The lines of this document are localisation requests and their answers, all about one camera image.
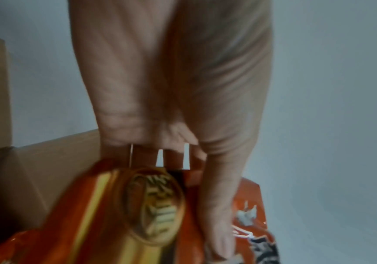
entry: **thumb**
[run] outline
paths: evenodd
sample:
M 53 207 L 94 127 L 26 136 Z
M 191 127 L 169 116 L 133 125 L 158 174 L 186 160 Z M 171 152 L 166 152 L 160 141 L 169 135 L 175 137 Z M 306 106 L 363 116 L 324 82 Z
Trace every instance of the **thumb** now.
M 250 147 L 207 157 L 200 186 L 198 221 L 211 250 L 223 258 L 235 253 L 232 202 L 237 192 Z

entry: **cardboard box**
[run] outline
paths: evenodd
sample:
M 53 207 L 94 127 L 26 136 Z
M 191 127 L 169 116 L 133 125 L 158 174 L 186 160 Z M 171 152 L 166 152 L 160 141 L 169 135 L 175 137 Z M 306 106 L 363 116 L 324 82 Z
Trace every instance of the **cardboard box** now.
M 7 54 L 0 40 L 0 242 L 39 227 L 67 185 L 99 159 L 97 130 L 11 146 Z

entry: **hand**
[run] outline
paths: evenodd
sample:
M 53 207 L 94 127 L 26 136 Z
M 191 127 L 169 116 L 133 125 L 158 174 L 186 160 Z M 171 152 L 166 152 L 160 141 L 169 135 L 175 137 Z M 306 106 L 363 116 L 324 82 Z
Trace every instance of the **hand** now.
M 271 70 L 269 0 L 70 0 L 101 152 L 121 166 L 204 167 L 199 224 L 235 249 L 231 203 L 257 141 Z

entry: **white wall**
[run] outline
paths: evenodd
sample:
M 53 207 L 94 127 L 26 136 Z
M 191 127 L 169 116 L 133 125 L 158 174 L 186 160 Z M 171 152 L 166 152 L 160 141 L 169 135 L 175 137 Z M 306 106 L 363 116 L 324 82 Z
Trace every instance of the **white wall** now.
M 13 144 L 95 129 L 70 41 L 66 0 L 0 0 L 10 55 Z
M 377 1 L 274 9 L 273 82 L 247 176 L 284 264 L 377 264 Z
M 65 2 L 0 0 L 17 146 L 96 127 Z M 274 10 L 272 88 L 246 175 L 284 264 L 377 263 L 377 1 Z

